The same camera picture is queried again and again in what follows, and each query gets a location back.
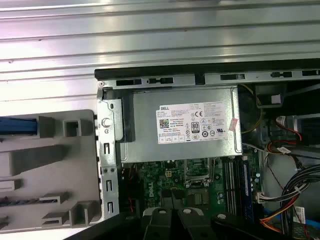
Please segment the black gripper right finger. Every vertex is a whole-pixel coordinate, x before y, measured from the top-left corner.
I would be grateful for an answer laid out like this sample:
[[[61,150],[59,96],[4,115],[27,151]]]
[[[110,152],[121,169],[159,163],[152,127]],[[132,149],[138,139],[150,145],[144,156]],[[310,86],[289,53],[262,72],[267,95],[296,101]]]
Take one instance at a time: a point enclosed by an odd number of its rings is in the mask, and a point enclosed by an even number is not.
[[[290,240],[291,237],[252,223],[245,218],[227,212],[211,217],[199,208],[184,206],[185,194],[181,189],[172,191],[173,212],[177,214],[174,223],[180,223],[183,233],[177,227],[173,231],[180,240]]]

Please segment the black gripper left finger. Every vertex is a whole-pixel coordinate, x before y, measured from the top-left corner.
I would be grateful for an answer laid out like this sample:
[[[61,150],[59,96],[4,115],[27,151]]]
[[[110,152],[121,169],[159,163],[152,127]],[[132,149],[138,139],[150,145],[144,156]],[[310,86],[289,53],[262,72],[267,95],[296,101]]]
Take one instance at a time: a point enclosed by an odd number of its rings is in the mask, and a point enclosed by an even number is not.
[[[146,208],[142,217],[120,213],[72,236],[73,240],[168,240],[173,213],[172,191],[161,192],[161,206]]]

